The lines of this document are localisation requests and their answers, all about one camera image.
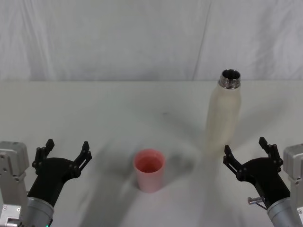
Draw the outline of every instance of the white backdrop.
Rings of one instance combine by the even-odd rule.
[[[303,78],[302,0],[0,0],[0,80]]]

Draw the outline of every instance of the table surface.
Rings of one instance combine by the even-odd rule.
[[[53,227],[271,227],[257,197],[222,164],[206,157],[203,129],[216,82],[0,83],[0,139],[27,145],[30,163],[49,138],[49,157],[74,160],[85,140],[93,156],[80,178],[67,182]],[[303,82],[244,81],[239,124],[231,148],[242,163],[265,157],[258,139],[278,145],[303,141]],[[133,155],[162,151],[165,186],[137,189]],[[287,175],[281,177],[289,186]],[[30,189],[36,175],[27,170]]]

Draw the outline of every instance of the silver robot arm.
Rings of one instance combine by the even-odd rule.
[[[27,212],[24,178],[29,167],[24,143],[0,142],[0,189],[3,199],[0,227],[17,227]]]
[[[260,138],[259,144],[268,157],[240,164],[226,145],[223,163],[239,181],[246,181],[255,186],[260,197],[248,197],[248,203],[266,209],[275,227],[303,227],[303,144],[287,147],[284,150],[284,161],[279,156],[276,144],[267,144],[263,137]],[[278,175],[282,164],[289,175],[291,191]]]
[[[292,212],[303,226],[303,144],[285,148],[283,169],[291,183],[290,205]]]
[[[79,177],[92,158],[88,142],[84,142],[80,155],[74,161],[47,158],[53,147],[53,140],[48,140],[45,147],[37,148],[32,166],[38,177],[27,193],[24,178],[29,161],[25,144],[0,142],[0,189],[3,198],[0,227],[51,225],[53,207],[64,184]]]

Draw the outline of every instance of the plastic cup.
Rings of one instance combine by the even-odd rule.
[[[139,188],[146,193],[153,193],[163,186],[165,157],[161,152],[144,149],[134,158]]]

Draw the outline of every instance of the white bottle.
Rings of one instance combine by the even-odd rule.
[[[206,122],[207,153],[223,153],[232,140],[241,106],[240,77],[236,70],[224,70],[212,92]]]

